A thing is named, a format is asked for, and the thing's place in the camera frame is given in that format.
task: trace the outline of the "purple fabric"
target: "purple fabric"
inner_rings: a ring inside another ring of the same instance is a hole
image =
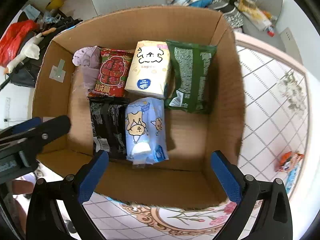
[[[77,50],[73,56],[72,63],[76,66],[82,65],[100,69],[100,49],[98,46],[94,46]]]
[[[83,74],[83,84],[86,89],[94,89],[100,69],[89,68],[88,66],[81,66]]]

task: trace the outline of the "snack bag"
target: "snack bag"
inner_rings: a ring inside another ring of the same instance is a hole
[[[139,41],[125,90],[164,99],[170,73],[169,49],[163,41]]]
[[[134,165],[168,160],[165,141],[164,101],[142,98],[125,111],[127,160]]]
[[[90,97],[89,102],[95,151],[104,150],[110,159],[125,160],[124,119],[129,99]]]
[[[204,97],[206,79],[216,46],[167,41],[175,76],[175,89],[165,101],[170,109],[189,113],[209,111],[209,99]]]
[[[283,171],[289,173],[298,165],[299,161],[304,158],[304,154],[292,151],[287,152],[281,156],[279,166],[276,171]]]
[[[118,49],[100,49],[102,63],[92,93],[99,96],[123,97],[133,54]]]

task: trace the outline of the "blue gripper pad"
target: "blue gripper pad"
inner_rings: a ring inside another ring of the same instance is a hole
[[[30,120],[27,120],[23,123],[19,123],[19,124],[15,125],[14,127],[12,127],[12,134],[25,132],[31,128],[34,128],[34,127],[40,125],[41,123],[42,123],[42,121],[41,121],[40,117],[32,118]]]
[[[108,164],[108,153],[103,151],[79,185],[78,201],[80,204],[89,201]]]
[[[242,199],[241,186],[216,152],[211,154],[211,168],[218,177],[230,201],[238,205]]]

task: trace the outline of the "tissue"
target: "tissue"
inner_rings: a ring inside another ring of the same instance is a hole
[[[170,73],[170,53],[162,41],[139,41],[125,90],[164,99]]]
[[[165,141],[164,101],[143,98],[125,111],[127,160],[134,165],[168,160]]]

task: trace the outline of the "cardboard box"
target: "cardboard box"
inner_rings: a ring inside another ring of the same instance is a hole
[[[110,162],[96,192],[125,203],[201,209],[215,206],[226,195],[210,167],[210,156],[221,150],[236,164],[244,127],[244,89],[234,35],[219,12],[193,7],[133,8],[85,21],[56,36],[44,56],[33,101],[33,117],[67,114],[70,133],[47,145],[38,160],[66,176],[90,161],[93,151],[89,101],[82,76],[72,63],[76,50],[99,45],[134,49],[138,41],[176,40],[217,44],[210,68],[210,115],[166,110],[170,160],[144,169],[128,161]],[[50,79],[52,66],[65,61],[63,82]]]

